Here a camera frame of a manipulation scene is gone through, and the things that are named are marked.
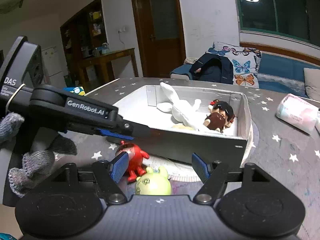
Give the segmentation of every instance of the toy eye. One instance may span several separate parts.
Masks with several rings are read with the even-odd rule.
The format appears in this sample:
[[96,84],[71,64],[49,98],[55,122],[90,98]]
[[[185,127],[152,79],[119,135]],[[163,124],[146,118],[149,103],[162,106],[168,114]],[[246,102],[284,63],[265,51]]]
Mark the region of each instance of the toy eye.
[[147,185],[147,184],[150,183],[150,179],[144,179],[144,180],[142,181],[142,183],[143,183],[144,185]]

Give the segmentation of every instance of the beige pillow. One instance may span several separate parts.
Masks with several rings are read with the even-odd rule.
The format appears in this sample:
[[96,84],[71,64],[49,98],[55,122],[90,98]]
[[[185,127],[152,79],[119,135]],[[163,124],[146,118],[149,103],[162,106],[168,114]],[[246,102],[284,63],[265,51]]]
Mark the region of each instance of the beige pillow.
[[320,101],[320,68],[304,68],[304,84],[310,99]]

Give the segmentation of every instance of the white plush toy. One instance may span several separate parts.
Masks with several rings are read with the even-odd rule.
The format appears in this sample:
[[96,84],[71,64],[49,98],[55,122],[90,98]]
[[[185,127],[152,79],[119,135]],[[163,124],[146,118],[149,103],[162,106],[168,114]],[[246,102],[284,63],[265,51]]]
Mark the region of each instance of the white plush toy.
[[180,100],[172,86],[161,82],[160,87],[166,97],[172,102],[172,104],[167,102],[157,104],[157,108],[160,111],[165,113],[172,111],[173,117],[178,122],[182,122],[185,126],[192,127],[194,130],[212,132],[212,130],[204,126],[203,123],[199,123],[194,117],[194,112],[200,107],[200,99],[196,99],[192,106],[188,101]]

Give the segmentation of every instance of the wooden desk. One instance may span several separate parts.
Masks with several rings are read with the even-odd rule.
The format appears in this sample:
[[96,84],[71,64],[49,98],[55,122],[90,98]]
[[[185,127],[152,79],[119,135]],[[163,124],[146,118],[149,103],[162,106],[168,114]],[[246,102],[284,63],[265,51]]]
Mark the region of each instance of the wooden desk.
[[101,82],[103,82],[103,84],[106,84],[114,80],[111,60],[115,60],[117,58],[126,57],[126,56],[131,57],[134,76],[138,77],[138,69],[137,69],[136,57],[134,54],[134,48],[131,48],[131,49],[112,51],[108,54],[101,55],[99,57],[91,57],[91,58],[78,61],[77,65],[78,65],[78,71],[79,71],[80,84],[84,85],[88,81],[86,67],[91,65],[95,65],[95,68],[98,72],[96,73],[97,77],[98,79],[101,80]]

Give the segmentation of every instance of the orange butterfly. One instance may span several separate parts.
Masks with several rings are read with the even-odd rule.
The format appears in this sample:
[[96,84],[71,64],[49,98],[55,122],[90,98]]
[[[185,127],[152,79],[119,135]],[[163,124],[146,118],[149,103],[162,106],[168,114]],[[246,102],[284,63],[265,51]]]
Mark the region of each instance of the orange butterfly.
[[254,77],[252,74],[247,75],[245,78],[241,75],[235,75],[236,83],[237,85],[241,86],[241,84],[244,82],[244,85],[246,85],[246,82],[248,82],[250,85],[254,85]]

